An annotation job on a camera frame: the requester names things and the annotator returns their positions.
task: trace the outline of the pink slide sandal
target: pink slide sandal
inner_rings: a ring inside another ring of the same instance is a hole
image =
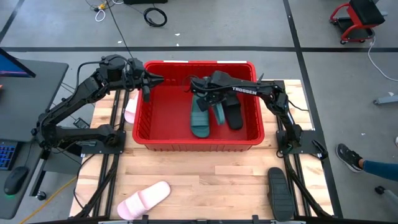
[[[124,220],[137,219],[167,198],[170,191],[170,185],[165,181],[137,191],[118,205],[118,214]]]
[[[133,98],[129,100],[129,103],[126,106],[124,119],[130,124],[134,124],[134,119],[136,118],[137,103],[138,94],[134,95]]]

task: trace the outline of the red stool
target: red stool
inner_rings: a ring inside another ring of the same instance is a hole
[[[347,8],[349,17],[335,18],[336,13],[343,7]],[[341,44],[349,41],[363,43],[374,37],[371,29],[384,22],[384,18],[372,0],[351,0],[338,6],[330,16],[330,22],[338,26],[341,31]]]

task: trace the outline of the red plastic bin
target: red plastic bin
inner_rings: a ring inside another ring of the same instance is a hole
[[[220,61],[150,61],[145,68],[162,75],[165,81],[152,89],[150,102],[138,97],[132,136],[139,144],[153,151],[246,151],[264,139],[259,98],[238,93],[241,102],[243,127],[234,131],[228,124],[217,125],[210,110],[210,135],[200,139],[190,130],[192,93],[189,75],[210,76],[215,70],[232,77],[256,81],[256,71],[250,62]]]

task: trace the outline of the wooden table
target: wooden table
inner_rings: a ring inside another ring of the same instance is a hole
[[[284,81],[289,99],[295,105],[307,108],[300,80]],[[97,102],[92,128],[109,123],[113,99],[114,92]],[[165,180],[171,185],[172,193],[148,213],[150,219],[251,219],[252,215],[274,219],[266,196],[266,174],[271,167],[285,169],[283,160],[275,155],[276,118],[260,102],[266,136],[260,145],[246,152],[152,152],[134,142],[132,125],[126,123],[126,148],[119,160],[111,218],[119,219],[116,208],[125,198]],[[308,112],[293,107],[290,111],[304,130],[312,129]],[[80,172],[76,194],[82,204],[97,189],[102,158],[103,155],[95,155]],[[308,154],[300,155],[300,159],[308,190],[326,212],[333,214],[321,162]],[[304,215],[300,191],[296,188],[295,192],[299,212]],[[103,194],[99,214],[104,213],[106,193],[107,190]],[[73,201],[70,215],[80,210],[77,202]]]

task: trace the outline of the computer screen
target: computer screen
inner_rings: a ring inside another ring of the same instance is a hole
[[[35,74],[13,56],[0,49],[0,77],[35,77]]]

